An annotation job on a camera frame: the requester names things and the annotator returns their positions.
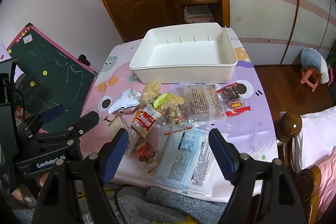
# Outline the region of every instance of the green chalkboard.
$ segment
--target green chalkboard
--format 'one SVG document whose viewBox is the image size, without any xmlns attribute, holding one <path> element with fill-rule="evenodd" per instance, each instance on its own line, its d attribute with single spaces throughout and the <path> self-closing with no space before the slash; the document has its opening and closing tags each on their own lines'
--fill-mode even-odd
<svg viewBox="0 0 336 224">
<path fill-rule="evenodd" d="M 18 90 L 25 100 L 26 111 L 40 113 L 56 105 L 64 105 L 61 117 L 45 124 L 47 132 L 64 130 L 81 115 L 96 73 L 78 62 L 31 23 L 20 32 L 8 52 L 18 57 L 18 66 L 25 73 Z M 22 105 L 18 96 L 16 105 Z"/>
</svg>

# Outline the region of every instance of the stool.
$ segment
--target stool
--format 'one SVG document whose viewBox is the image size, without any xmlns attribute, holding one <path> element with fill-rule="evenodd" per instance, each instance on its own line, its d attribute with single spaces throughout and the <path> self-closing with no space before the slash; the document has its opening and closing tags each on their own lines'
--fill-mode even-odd
<svg viewBox="0 0 336 224">
<path fill-rule="evenodd" d="M 320 82 L 321 77 L 320 72 L 313 67 L 310 67 L 308 70 L 306 70 L 306 72 L 304 72 L 303 68 L 301 68 L 301 75 L 302 75 L 301 84 L 306 83 L 308 86 L 312 88 L 312 91 L 314 92 L 317 85 Z M 315 84 L 309 82 L 308 78 L 310 76 L 312 76 L 316 80 Z"/>
</svg>

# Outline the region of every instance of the white cloth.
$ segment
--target white cloth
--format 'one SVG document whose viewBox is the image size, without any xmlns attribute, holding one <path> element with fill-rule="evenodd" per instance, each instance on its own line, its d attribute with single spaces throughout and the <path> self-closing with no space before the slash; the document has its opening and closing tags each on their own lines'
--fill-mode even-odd
<svg viewBox="0 0 336 224">
<path fill-rule="evenodd" d="M 302 130 L 293 138 L 292 145 L 292 166 L 296 173 L 310 165 L 319 165 L 336 146 L 336 106 L 301 118 Z"/>
</svg>

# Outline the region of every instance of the tablecloth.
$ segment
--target tablecloth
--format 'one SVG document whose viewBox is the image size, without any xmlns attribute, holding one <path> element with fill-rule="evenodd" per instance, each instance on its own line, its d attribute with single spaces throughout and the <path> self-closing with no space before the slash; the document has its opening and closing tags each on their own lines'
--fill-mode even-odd
<svg viewBox="0 0 336 224">
<path fill-rule="evenodd" d="M 255 160 L 271 162 L 278 157 L 278 151 L 273 121 L 263 87 L 250 58 L 234 31 L 231 28 L 227 28 L 227 31 L 238 59 L 230 83 L 239 83 L 239 92 L 245 98 L 251 110 L 234 117 L 228 117 L 225 121 L 217 121 L 208 129 L 218 128 L 221 133 L 228 134 L 227 141 L 233 143 L 239 152 L 248 153 Z M 108 125 L 114 118 L 114 114 L 109 114 L 108 108 L 116 101 L 117 97 L 127 88 L 138 92 L 142 91 L 144 84 L 129 68 L 129 63 L 140 43 L 141 39 L 115 46 L 89 92 L 82 115 L 90 111 L 96 111 L 99 113 L 100 121 L 96 127 L 81 137 L 80 145 L 83 154 L 98 152 L 104 143 L 111 141 Z M 171 88 L 172 85 L 161 85 L 161 92 L 167 92 Z M 123 115 L 128 126 L 134 116 L 135 113 Z M 146 140 L 157 151 L 160 151 L 166 142 L 166 138 L 166 136 L 162 136 L 158 126 L 152 128 Z M 155 171 L 147 173 L 141 167 L 136 152 L 133 151 L 130 156 L 124 155 L 113 182 L 146 188 L 155 185 L 153 182 L 154 174 Z M 165 185 L 160 186 L 179 193 L 175 188 Z M 233 186 L 224 179 L 217 162 L 215 162 L 212 196 L 204 196 L 199 193 L 189 196 L 210 201 L 228 202 L 232 190 Z M 255 185 L 254 194 L 260 193 L 260 191 L 261 182 L 258 181 Z"/>
</svg>

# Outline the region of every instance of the screw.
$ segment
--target screw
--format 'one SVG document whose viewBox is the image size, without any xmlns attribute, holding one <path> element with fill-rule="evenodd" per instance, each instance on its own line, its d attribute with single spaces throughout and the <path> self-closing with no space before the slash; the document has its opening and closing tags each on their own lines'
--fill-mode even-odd
<svg viewBox="0 0 336 224">
<path fill-rule="evenodd" d="M 90 160 L 95 160 L 95 159 L 97 159 L 98 158 L 98 154 L 97 153 L 91 153 L 90 155 L 89 155 L 89 159 Z"/>
<path fill-rule="evenodd" d="M 281 165 L 282 164 L 282 161 L 280 159 L 274 159 L 273 162 L 276 164 L 276 165 Z"/>
<path fill-rule="evenodd" d="M 64 163 L 64 160 L 62 160 L 62 159 L 58 159 L 56 161 L 56 165 L 62 165 L 63 163 Z"/>
<path fill-rule="evenodd" d="M 246 154 L 246 153 L 241 153 L 241 154 L 240 154 L 240 158 L 241 158 L 242 160 L 248 160 L 249 157 L 250 157 L 250 156 L 249 156 L 248 154 Z"/>
</svg>

